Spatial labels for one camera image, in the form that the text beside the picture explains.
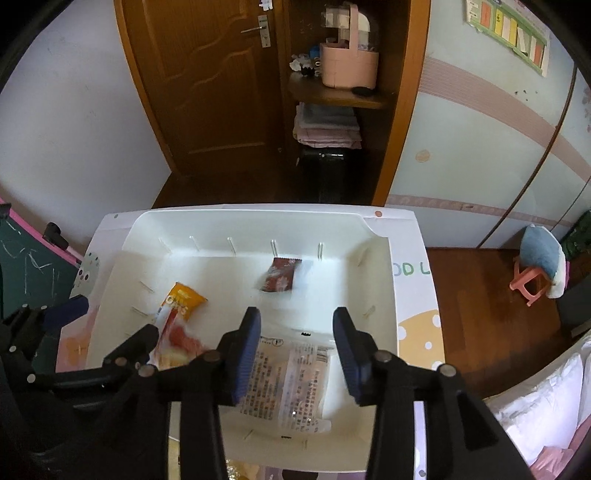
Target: clear plastic food package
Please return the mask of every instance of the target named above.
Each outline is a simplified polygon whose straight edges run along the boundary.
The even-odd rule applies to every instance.
[[[277,436],[328,432],[331,422],[322,418],[322,407],[335,349],[330,342],[286,333],[261,336],[248,392],[233,419]]]

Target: barcode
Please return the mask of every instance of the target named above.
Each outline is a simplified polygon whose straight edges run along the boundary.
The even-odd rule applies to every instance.
[[[328,348],[325,346],[319,346],[316,352],[316,361],[317,362],[324,362],[327,364],[329,362],[329,354]]]

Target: door handle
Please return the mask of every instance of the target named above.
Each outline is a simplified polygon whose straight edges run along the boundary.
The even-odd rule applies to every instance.
[[[240,33],[254,32],[255,30],[262,30],[263,28],[266,28],[266,26],[247,28],[246,30],[241,30]]]

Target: metal screw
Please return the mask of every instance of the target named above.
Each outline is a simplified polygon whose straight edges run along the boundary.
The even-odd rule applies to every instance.
[[[138,374],[140,377],[148,378],[154,375],[155,371],[154,365],[142,365],[138,370]]]
[[[454,377],[457,373],[456,367],[450,364],[443,364],[439,367],[439,372],[446,377]]]
[[[392,354],[386,350],[378,350],[374,353],[374,358],[383,364],[388,363],[392,359]]]
[[[210,350],[209,352],[205,352],[203,354],[203,359],[208,362],[208,363],[214,363],[220,360],[222,356],[220,355],[220,352],[218,352],[217,350]]]

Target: blue pillow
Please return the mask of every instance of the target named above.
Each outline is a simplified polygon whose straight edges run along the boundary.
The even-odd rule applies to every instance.
[[[540,267],[552,280],[558,271],[560,243],[546,227],[533,223],[525,229],[519,248],[519,263],[524,267]]]

